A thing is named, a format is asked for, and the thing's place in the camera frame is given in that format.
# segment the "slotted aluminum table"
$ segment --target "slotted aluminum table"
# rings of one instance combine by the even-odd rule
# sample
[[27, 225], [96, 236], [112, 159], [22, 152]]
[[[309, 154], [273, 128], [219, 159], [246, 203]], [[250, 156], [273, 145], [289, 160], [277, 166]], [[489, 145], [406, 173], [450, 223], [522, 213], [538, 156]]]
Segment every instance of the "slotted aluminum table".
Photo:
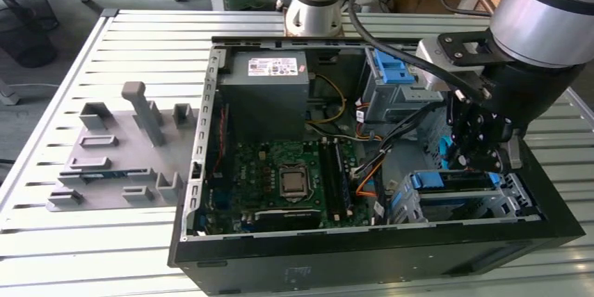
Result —
[[[377, 36], [482, 30], [449, 15], [365, 15]], [[357, 36], [345, 17], [347, 36]], [[277, 13], [122, 10], [102, 17], [0, 187], [0, 296], [203, 295], [166, 265], [175, 208], [51, 213], [55, 187], [86, 102], [132, 110], [126, 81], [144, 81], [160, 109], [199, 108], [214, 35], [282, 35]], [[532, 123], [528, 142], [588, 235], [482, 276], [314, 289], [277, 296], [592, 296], [594, 294], [594, 133], [592, 111], [568, 91]]]

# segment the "wastebasket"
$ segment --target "wastebasket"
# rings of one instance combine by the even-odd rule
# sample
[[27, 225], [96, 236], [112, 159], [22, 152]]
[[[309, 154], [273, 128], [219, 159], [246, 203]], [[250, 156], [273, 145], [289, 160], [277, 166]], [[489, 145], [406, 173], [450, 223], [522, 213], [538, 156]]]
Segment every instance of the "wastebasket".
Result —
[[52, 6], [47, 0], [3, 0], [10, 8], [24, 9], [22, 15], [27, 15], [39, 21], [46, 31], [55, 29], [60, 22], [54, 14]]
[[40, 67], [56, 58], [56, 48], [26, 8], [0, 9], [0, 48], [23, 67]]

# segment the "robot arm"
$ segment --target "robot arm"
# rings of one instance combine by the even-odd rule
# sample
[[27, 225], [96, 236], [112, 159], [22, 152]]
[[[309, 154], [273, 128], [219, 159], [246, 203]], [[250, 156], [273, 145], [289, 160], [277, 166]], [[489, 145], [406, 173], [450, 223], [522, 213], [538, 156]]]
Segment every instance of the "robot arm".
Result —
[[[594, 0], [501, 0], [488, 31], [422, 41], [425, 58], [447, 62], [459, 75], [483, 67], [478, 77], [492, 95], [475, 102], [450, 94], [450, 163], [493, 172], [522, 167], [518, 140], [594, 58], [593, 25]], [[425, 75], [427, 87], [438, 87]]]
[[[294, 0], [285, 18], [289, 35], [339, 35], [338, 3]], [[529, 124], [594, 58], [594, 0], [501, 0], [486, 31], [425, 39], [417, 56], [369, 34], [354, 3], [349, 14], [361, 36], [421, 69], [427, 89], [450, 90], [453, 168], [502, 173], [521, 168], [520, 139]]]

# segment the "blue drive bracket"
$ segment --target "blue drive bracket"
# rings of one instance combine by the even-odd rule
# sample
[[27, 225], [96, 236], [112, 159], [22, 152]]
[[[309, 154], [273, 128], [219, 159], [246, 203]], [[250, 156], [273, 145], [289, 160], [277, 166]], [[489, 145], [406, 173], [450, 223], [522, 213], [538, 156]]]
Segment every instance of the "blue drive bracket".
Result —
[[382, 73], [383, 83], [415, 83], [415, 77], [409, 73], [407, 65], [401, 59], [375, 49], [375, 62]]

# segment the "yellow wire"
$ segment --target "yellow wire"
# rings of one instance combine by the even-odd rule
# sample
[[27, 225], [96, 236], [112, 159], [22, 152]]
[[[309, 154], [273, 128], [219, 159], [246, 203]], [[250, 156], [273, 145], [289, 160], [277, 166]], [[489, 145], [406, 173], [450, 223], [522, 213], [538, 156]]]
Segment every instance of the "yellow wire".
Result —
[[333, 122], [335, 119], [338, 119], [342, 114], [345, 113], [345, 109], [346, 109], [346, 99], [345, 99], [345, 94], [341, 91], [341, 89], [338, 88], [338, 86], [334, 84], [334, 82], [322, 74], [315, 74], [317, 77], [323, 78], [323, 80], [326, 80], [326, 82], [334, 87], [334, 89], [337, 90], [339, 96], [341, 96], [341, 102], [343, 103], [343, 105], [341, 106], [341, 111], [338, 112], [338, 114], [335, 116], [333, 116], [331, 118], [326, 118], [323, 120], [311, 120], [307, 121], [306, 123], [314, 124], [314, 125], [319, 125], [321, 123], [329, 123]]

